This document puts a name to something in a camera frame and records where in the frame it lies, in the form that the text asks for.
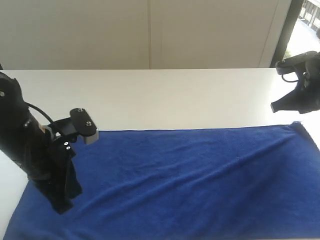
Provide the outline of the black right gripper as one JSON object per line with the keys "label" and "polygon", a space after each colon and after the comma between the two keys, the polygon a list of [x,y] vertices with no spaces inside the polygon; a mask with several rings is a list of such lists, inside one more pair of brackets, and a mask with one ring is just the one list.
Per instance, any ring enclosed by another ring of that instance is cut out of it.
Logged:
{"label": "black right gripper", "polygon": [[273,113],[278,111],[297,111],[306,114],[320,109],[320,53],[305,62],[305,71],[293,72],[297,76],[295,88],[270,104]]}

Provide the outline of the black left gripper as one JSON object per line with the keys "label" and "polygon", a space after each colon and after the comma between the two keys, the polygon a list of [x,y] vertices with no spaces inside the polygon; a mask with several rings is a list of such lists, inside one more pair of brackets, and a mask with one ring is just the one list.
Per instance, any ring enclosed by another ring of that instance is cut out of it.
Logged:
{"label": "black left gripper", "polygon": [[72,144],[77,140],[60,136],[49,143],[28,144],[25,148],[27,177],[58,214],[70,210],[74,206],[72,200],[83,192],[72,162],[76,156]]}

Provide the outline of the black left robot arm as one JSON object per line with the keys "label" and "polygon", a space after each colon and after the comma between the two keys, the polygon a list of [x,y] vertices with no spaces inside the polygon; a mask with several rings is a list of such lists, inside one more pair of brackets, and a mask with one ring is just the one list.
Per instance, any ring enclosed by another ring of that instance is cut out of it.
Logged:
{"label": "black left robot arm", "polygon": [[15,78],[0,74],[0,150],[11,159],[52,208],[63,214],[82,193],[72,158],[76,155],[64,135],[55,137],[31,114]]}

